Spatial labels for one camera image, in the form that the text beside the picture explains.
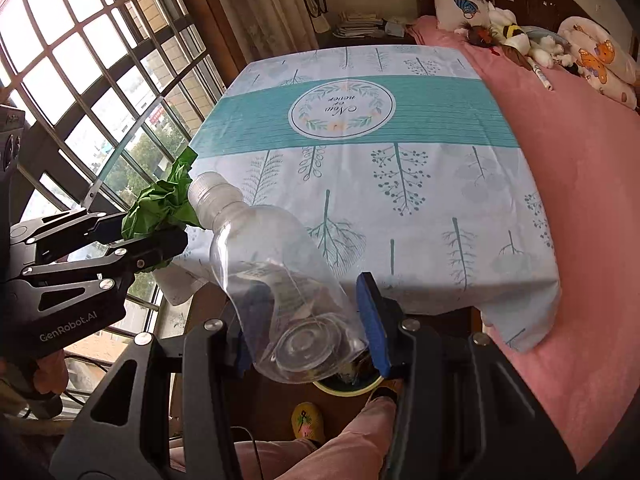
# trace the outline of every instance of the yellow slipper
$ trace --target yellow slipper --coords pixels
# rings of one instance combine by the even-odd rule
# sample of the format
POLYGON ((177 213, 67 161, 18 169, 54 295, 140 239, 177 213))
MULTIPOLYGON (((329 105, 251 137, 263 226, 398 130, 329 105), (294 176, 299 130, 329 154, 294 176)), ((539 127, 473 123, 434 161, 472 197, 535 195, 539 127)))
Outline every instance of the yellow slipper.
POLYGON ((385 379, 380 383, 375 390, 372 391, 369 399, 367 399, 367 404, 369 404, 373 399, 378 398, 380 395, 376 395, 376 391, 380 388, 386 388, 387 390, 391 390, 396 394, 397 397, 400 396, 400 391, 402 391, 402 379, 385 379))
POLYGON ((326 442, 322 413, 311 402, 301 402, 293 409, 291 426, 296 438, 308 438, 320 444, 326 442))

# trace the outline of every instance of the circular logo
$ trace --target circular logo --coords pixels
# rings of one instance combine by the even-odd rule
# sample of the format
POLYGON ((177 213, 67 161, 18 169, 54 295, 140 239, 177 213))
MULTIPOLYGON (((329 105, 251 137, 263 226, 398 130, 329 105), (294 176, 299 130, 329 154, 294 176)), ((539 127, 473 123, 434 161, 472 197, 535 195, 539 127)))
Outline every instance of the circular logo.
POLYGON ((343 79, 303 93, 289 110, 289 124, 312 139, 346 139, 377 130, 395 111, 396 99, 383 86, 343 79))

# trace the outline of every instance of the person's leg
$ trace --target person's leg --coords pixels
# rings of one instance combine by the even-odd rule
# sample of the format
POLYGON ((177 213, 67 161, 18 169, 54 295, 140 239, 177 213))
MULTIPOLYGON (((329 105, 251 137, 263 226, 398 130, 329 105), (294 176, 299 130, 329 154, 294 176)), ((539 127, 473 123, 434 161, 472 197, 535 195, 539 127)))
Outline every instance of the person's leg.
MULTIPOLYGON (((316 450, 316 446, 306 438, 286 442, 256 441, 255 445, 260 456, 259 466, 254 443, 236 442, 236 454, 244 480, 260 480, 260 468, 264 480, 274 480, 316 450)), ((184 448, 174 447, 169 454, 172 468, 184 471, 184 448)))
MULTIPOLYGON (((291 415, 291 425, 296 440, 256 441, 259 464, 253 442, 236 442, 236 455, 243 480, 260 480, 260 470, 264 480, 274 480, 326 441, 322 415, 310 402, 303 402, 295 407, 291 415)), ((172 467, 184 471, 184 448, 175 447, 169 451, 172 467)))
POLYGON ((377 397, 344 431, 289 469, 278 480, 377 480, 393 434, 396 404, 377 397))

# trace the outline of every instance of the pink pants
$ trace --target pink pants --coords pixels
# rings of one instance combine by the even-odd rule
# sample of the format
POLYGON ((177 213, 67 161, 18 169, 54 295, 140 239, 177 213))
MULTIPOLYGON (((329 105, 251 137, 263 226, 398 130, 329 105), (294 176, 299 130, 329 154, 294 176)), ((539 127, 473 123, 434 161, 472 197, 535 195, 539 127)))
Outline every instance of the pink pants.
MULTIPOLYGON (((318 450, 304 438, 256 442, 264 480, 377 480, 391 444, 395 417, 395 403, 378 397, 318 450)), ((236 453, 243 479, 260 480, 254 444, 237 442, 236 453)), ((184 448, 172 449, 171 458, 172 466, 184 466, 184 448)))

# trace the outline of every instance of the teal stripe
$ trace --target teal stripe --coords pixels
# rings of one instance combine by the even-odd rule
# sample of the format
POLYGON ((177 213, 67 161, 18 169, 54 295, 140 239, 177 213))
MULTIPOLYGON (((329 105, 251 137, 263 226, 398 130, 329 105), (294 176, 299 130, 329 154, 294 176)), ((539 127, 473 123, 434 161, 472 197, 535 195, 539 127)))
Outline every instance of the teal stripe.
POLYGON ((316 144, 438 142, 517 148, 518 143, 484 83, 439 76, 367 76, 396 98, 387 124, 353 139, 310 139, 292 129, 291 105, 332 80, 269 88, 221 99, 190 146, 202 157, 316 144))

